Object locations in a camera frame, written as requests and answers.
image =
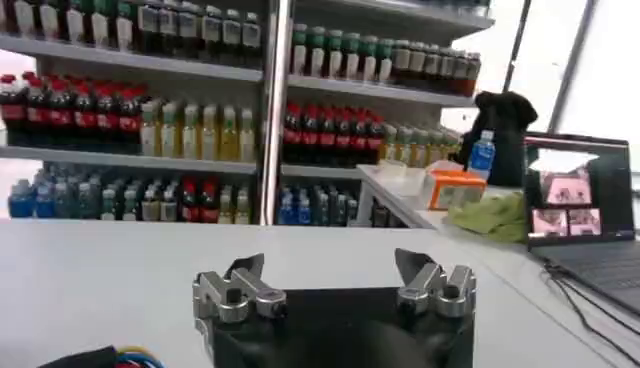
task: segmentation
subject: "black bag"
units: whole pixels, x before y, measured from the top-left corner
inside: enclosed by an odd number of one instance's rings
[[[517,93],[482,92],[475,99],[480,114],[471,131],[465,133],[462,148],[454,160],[467,167],[471,149],[483,130],[493,130],[496,155],[488,184],[505,187],[522,186],[523,141],[527,127],[538,114],[529,100]]]

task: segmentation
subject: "green cloth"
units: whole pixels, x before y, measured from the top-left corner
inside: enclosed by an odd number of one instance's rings
[[[522,193],[482,199],[449,209],[450,221],[463,229],[505,243],[524,243],[527,219]]]

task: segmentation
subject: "laptop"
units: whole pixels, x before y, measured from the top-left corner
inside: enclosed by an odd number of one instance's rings
[[[629,143],[528,133],[524,147],[529,251],[640,314]]]

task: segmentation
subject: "display shelf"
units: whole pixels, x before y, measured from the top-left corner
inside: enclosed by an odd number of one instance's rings
[[[386,98],[401,101],[423,102],[443,107],[474,107],[473,99],[403,87],[343,80],[289,76],[289,86],[323,91],[350,93],[353,95]]]
[[[42,41],[9,35],[0,35],[0,49],[31,56],[46,56],[108,65],[198,75],[247,82],[262,80],[262,71],[208,64],[200,61],[138,55],[117,50],[76,46],[63,42]]]
[[[125,166],[148,169],[223,172],[233,174],[253,174],[256,169],[256,165],[254,163],[187,160],[168,157],[150,157],[12,145],[7,143],[7,132],[4,130],[0,131],[0,157],[68,162],[86,165]]]
[[[343,169],[337,167],[317,167],[302,165],[282,165],[282,174],[285,176],[301,176],[309,178],[347,179],[358,180],[360,175],[357,169]]]

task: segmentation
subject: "table surface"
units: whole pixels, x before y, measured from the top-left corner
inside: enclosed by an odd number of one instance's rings
[[[546,273],[541,264],[530,255],[522,244],[499,244],[478,234],[471,233],[450,224],[446,212],[426,211],[422,203],[416,201],[421,183],[419,171],[407,169],[403,179],[387,179],[376,174],[375,166],[359,166],[363,181],[369,185],[374,196],[382,196],[387,202],[395,204],[395,210],[401,211],[404,217],[413,218],[424,227],[437,230],[452,241],[458,250],[474,257],[478,262],[490,269],[494,274],[510,285],[514,291],[529,300],[545,314],[553,318],[577,339],[585,343],[605,360],[619,367],[632,367],[633,364],[619,352],[600,338],[586,331],[578,316],[571,309],[561,292],[548,283]],[[488,187],[485,196],[505,195],[515,189]],[[582,291],[592,296],[601,305],[612,311],[626,323],[640,329],[640,318],[631,315],[617,305],[609,303],[589,290]],[[576,296],[580,308],[585,312],[589,322],[604,332],[629,351],[636,359],[640,359],[638,336],[615,324],[609,317]]]
[[[435,231],[13,220],[0,232],[0,367],[109,344],[146,346],[167,367],[210,367],[193,325],[196,273],[263,252],[275,287],[399,286],[396,247],[476,272],[475,367],[611,366]]]

